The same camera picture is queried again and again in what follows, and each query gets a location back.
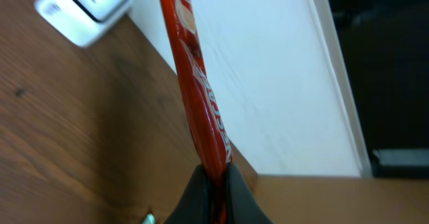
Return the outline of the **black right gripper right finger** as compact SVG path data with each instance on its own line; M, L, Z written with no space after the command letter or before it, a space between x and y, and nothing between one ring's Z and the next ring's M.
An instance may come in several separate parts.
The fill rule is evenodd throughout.
M272 224L261 210L235 163L227 166L227 224Z

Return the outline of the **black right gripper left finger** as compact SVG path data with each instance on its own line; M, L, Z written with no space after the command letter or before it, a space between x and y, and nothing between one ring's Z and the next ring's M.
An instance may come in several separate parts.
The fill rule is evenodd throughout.
M212 205L212 185L203 165L198 165L178 204L165 224L209 224Z

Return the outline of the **red Nescafe coffee stick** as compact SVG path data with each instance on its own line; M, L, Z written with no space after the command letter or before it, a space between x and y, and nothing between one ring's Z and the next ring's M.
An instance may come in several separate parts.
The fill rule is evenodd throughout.
M191 0L160 0L192 139L215 187L215 223L227 222L226 175L231 143L208 82Z

